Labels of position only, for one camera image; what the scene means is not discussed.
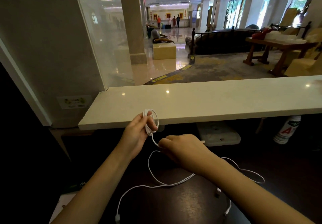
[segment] patterned carpet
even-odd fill
[[[170,84],[188,82],[209,82],[222,80],[241,80],[256,78],[271,78],[273,75],[268,71],[280,59],[282,52],[270,51],[269,64],[263,64],[253,60],[254,66],[243,63],[248,53],[218,54],[218,55],[196,55],[195,64],[186,66],[179,71],[174,71],[162,77],[154,79],[155,82],[148,84]]]

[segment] sofa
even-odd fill
[[[249,52],[251,43],[246,42],[245,39],[257,32],[261,32],[261,30],[228,29],[206,32],[195,36],[193,45],[192,39],[187,37],[186,44],[188,44],[190,51],[193,48],[193,53],[196,55]],[[263,45],[255,46],[255,51],[262,49]]]

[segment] white bottle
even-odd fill
[[[289,138],[293,135],[296,128],[300,124],[301,116],[300,115],[292,115],[285,122],[282,129],[274,136],[274,142],[279,144],[286,144]]]

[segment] marble floor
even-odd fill
[[[175,42],[176,59],[153,60],[152,40],[145,39],[145,50],[147,54],[147,64],[133,64],[133,78],[135,85],[143,85],[148,81],[179,70],[189,63],[187,58],[188,51],[185,46],[185,38],[191,36],[192,28],[172,28],[161,29],[161,34],[167,35],[169,39]]]

